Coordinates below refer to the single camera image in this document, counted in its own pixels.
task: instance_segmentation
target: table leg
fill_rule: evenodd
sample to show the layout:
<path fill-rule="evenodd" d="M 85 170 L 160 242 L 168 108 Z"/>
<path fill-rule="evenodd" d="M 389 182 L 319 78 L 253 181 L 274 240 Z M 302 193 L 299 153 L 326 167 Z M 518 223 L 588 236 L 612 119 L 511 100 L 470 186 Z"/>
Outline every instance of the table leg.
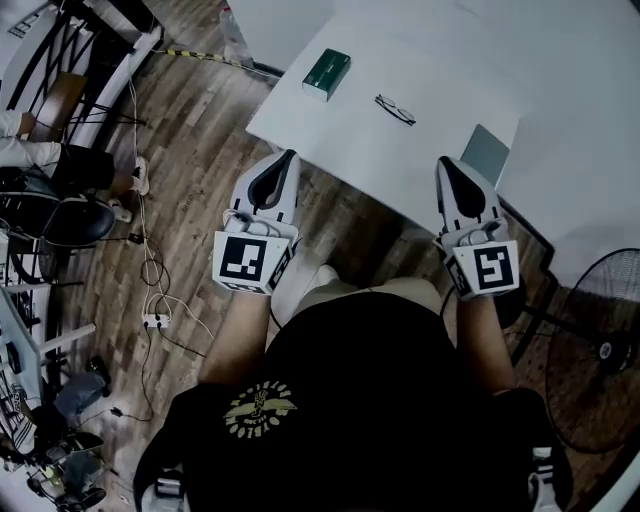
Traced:
<path fill-rule="evenodd" d="M 50 288 L 51 285 L 49 283 L 39 283 L 39 284 L 12 284 L 10 286 L 5 286 L 4 289 L 9 293 L 22 293 L 29 292 L 31 290 L 39 290 L 42 288 Z"/>
<path fill-rule="evenodd" d="M 40 354 L 44 355 L 50 350 L 56 350 L 58 348 L 62 348 L 72 341 L 82 338 L 83 336 L 87 336 L 92 332 L 95 332 L 96 324 L 85 325 L 84 327 L 80 327 L 80 329 L 76 329 L 74 331 L 67 332 L 62 336 L 58 336 L 57 338 L 53 338 L 45 342 L 40 346 Z"/>

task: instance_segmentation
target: eyeglasses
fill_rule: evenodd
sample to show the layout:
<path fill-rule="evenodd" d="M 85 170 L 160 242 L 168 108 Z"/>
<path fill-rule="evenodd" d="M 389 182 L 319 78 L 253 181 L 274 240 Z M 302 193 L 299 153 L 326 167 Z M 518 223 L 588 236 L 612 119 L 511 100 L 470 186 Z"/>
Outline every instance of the eyeglasses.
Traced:
<path fill-rule="evenodd" d="M 403 123 L 407 123 L 409 126 L 416 124 L 416 118 L 408 110 L 396 107 L 396 102 L 382 94 L 376 96 L 376 103 L 385 109 L 396 119 L 400 119 Z"/>

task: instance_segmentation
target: robotic hand controller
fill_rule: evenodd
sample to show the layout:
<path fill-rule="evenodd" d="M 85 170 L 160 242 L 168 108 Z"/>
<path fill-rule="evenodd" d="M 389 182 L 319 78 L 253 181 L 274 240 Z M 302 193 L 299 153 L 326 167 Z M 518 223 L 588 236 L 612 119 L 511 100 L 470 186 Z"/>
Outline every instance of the robotic hand controller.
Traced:
<path fill-rule="evenodd" d="M 236 182 L 224 231 L 216 231 L 213 280 L 233 291 L 271 295 L 295 254 L 300 158 L 293 150 L 260 160 Z"/>
<path fill-rule="evenodd" d="M 439 243 L 462 300 L 518 288 L 518 246 L 509 239 L 498 194 L 471 166 L 446 156 L 436 168 Z"/>

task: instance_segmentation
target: printed logo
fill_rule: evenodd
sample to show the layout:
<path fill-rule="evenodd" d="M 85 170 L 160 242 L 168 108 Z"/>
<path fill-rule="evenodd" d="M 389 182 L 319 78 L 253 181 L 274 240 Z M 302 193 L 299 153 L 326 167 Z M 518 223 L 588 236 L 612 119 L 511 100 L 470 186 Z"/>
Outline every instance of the printed logo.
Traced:
<path fill-rule="evenodd" d="M 266 248 L 266 240 L 227 238 L 220 275 L 246 281 L 259 281 Z"/>
<path fill-rule="evenodd" d="M 465 295 L 471 292 L 471 287 L 469 286 L 469 282 L 467 281 L 467 278 L 464 277 L 464 273 L 462 272 L 462 269 L 460 268 L 460 265 L 458 265 L 458 262 L 456 261 L 455 258 L 451 258 L 447 262 L 447 270 L 449 271 L 449 274 L 451 275 L 451 279 L 453 279 L 453 284 L 456 285 L 456 288 L 458 289 L 458 294 L 461 297 L 464 297 Z"/>
<path fill-rule="evenodd" d="M 229 433 L 238 439 L 262 437 L 280 425 L 280 419 L 289 411 L 296 409 L 286 398 L 288 396 L 291 396 L 291 391 L 280 381 L 265 381 L 247 389 L 231 402 L 233 408 L 224 415 Z"/>
<path fill-rule="evenodd" d="M 513 284 L 513 274 L 506 247 L 475 249 L 478 285 L 481 290 L 499 288 Z"/>
<path fill-rule="evenodd" d="M 273 273 L 273 276 L 271 276 L 271 279 L 269 280 L 269 286 L 271 286 L 272 290 L 275 289 L 276 285 L 280 281 L 280 278 L 282 277 L 282 274 L 284 274 L 284 271 L 287 268 L 287 265 L 289 264 L 290 261 L 291 261 L 291 254 L 289 253 L 289 248 L 287 248 L 287 250 L 282 255 L 282 258 L 280 258 L 280 262 L 278 263 L 278 266 L 276 267 L 276 270 Z"/>

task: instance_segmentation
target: green box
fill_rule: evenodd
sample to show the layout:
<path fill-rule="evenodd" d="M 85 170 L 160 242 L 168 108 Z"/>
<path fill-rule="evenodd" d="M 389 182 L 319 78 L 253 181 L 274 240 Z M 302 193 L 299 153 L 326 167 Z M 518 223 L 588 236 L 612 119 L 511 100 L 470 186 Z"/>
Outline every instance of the green box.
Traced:
<path fill-rule="evenodd" d="M 313 98 L 329 101 L 351 66 L 351 57 L 327 48 L 302 81 L 302 90 Z"/>

